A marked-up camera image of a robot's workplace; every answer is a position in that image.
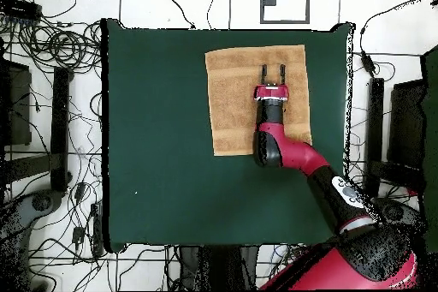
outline brown towel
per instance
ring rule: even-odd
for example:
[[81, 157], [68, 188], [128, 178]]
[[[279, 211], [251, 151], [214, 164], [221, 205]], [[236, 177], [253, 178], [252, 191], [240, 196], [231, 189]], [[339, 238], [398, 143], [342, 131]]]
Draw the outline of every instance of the brown towel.
[[309, 90], [303, 45], [231, 48], [205, 54], [208, 75], [213, 152], [215, 156], [252, 154], [262, 65], [266, 82], [280, 83], [280, 64], [286, 65], [289, 100], [284, 104], [286, 136], [311, 144]]

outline dark green table surface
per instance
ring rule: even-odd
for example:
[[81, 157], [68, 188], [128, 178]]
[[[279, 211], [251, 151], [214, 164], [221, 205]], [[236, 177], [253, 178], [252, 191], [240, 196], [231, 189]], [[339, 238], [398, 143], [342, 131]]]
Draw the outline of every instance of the dark green table surface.
[[305, 45], [313, 145], [341, 173], [349, 24], [332, 33], [123, 29], [114, 21], [108, 29], [111, 244], [314, 243], [331, 236], [297, 170], [261, 169], [252, 156], [213, 156], [204, 54]]

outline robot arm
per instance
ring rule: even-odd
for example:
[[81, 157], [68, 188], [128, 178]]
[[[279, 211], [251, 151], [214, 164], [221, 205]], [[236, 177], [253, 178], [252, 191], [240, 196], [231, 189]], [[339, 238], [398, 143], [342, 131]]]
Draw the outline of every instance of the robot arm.
[[281, 84], [256, 87], [257, 123], [253, 156], [260, 166], [300, 170], [335, 237], [316, 245], [261, 289], [388, 289], [415, 284], [417, 261], [410, 235], [419, 216], [400, 203], [382, 205], [385, 223], [369, 214], [371, 204], [338, 176], [312, 146], [288, 139], [283, 128], [283, 102], [288, 91], [281, 66]]

